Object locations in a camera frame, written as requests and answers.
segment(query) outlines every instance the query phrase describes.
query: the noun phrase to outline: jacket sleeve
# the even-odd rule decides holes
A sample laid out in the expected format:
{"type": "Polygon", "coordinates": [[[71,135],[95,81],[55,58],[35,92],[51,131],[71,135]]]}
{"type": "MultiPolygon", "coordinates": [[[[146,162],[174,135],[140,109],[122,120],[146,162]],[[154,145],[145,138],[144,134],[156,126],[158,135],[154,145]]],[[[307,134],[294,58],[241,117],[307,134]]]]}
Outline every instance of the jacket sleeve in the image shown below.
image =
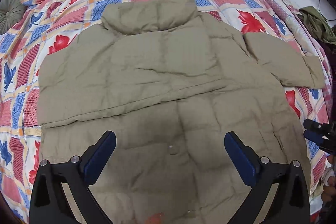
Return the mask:
{"type": "Polygon", "coordinates": [[[248,55],[283,86],[325,87],[318,56],[302,56],[281,39],[266,33],[246,33],[243,38],[248,55]]]}

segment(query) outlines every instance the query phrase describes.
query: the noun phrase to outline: green cloth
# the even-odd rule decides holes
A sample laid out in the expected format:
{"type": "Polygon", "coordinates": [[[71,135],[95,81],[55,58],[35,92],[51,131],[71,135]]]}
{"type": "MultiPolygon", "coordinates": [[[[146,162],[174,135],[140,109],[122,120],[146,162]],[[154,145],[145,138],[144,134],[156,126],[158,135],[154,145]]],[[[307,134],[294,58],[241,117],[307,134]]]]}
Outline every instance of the green cloth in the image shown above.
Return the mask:
{"type": "Polygon", "coordinates": [[[299,9],[301,14],[297,16],[307,28],[310,35],[325,43],[336,44],[336,36],[329,26],[327,20],[313,6],[299,9]]]}
{"type": "Polygon", "coordinates": [[[6,33],[22,19],[27,7],[21,4],[20,1],[21,0],[1,0],[0,34],[6,33]]]}
{"type": "Polygon", "coordinates": [[[333,30],[333,33],[336,35],[336,25],[334,25],[331,29],[333,30]]]}

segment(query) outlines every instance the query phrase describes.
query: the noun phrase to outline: patterned bedspread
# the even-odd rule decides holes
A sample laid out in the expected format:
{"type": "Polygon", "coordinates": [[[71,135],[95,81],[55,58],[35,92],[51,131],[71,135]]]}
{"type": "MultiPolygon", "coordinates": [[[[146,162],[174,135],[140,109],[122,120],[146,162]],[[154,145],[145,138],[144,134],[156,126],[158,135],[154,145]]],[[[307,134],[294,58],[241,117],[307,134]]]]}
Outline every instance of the patterned bedspread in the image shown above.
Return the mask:
{"type": "MultiPolygon", "coordinates": [[[[30,195],[39,161],[41,128],[37,123],[39,67],[84,29],[100,23],[106,5],[146,0],[22,0],[23,19],[0,41],[0,190],[13,212],[28,222],[30,195]]],[[[289,105],[301,122],[328,122],[331,76],[324,51],[300,25],[291,0],[195,0],[207,12],[245,32],[267,32],[294,50],[316,55],[323,64],[325,90],[285,88],[289,105]]],[[[307,142],[311,188],[325,167],[325,154],[307,142]]]]}

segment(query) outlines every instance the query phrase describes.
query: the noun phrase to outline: puffer jacket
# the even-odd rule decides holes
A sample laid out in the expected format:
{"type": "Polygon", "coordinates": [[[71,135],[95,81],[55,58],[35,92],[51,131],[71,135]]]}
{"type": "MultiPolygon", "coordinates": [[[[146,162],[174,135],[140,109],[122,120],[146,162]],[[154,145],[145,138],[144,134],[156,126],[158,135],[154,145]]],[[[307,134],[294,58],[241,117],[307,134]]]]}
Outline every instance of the puffer jacket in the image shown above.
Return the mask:
{"type": "Polygon", "coordinates": [[[194,0],[108,5],[101,24],[45,58],[39,84],[40,159],[68,161],[115,132],[90,187],[115,224],[227,223],[250,190],[224,149],[228,131],[273,162],[300,161],[310,185],[283,86],[323,88],[319,58],[242,35],[194,0]]]}

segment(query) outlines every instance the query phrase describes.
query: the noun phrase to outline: metal screw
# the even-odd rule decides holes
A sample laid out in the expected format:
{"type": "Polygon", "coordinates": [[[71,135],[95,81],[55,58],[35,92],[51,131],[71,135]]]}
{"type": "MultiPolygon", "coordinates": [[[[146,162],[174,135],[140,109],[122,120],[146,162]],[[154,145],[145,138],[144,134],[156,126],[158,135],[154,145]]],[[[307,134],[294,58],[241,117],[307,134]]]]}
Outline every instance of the metal screw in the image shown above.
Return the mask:
{"type": "Polygon", "coordinates": [[[40,165],[41,166],[46,166],[48,163],[48,160],[41,160],[40,165]]]}
{"type": "Polygon", "coordinates": [[[78,157],[78,156],[73,156],[73,157],[71,158],[71,162],[72,162],[73,164],[75,164],[76,162],[79,162],[79,157],[78,157]]]}
{"type": "Polygon", "coordinates": [[[269,163],[269,158],[267,158],[267,157],[261,157],[260,160],[261,160],[261,162],[264,163],[264,164],[269,163]]]}
{"type": "Polygon", "coordinates": [[[299,163],[297,160],[294,160],[294,161],[293,161],[293,165],[294,165],[295,167],[300,167],[300,163],[299,163]]]}

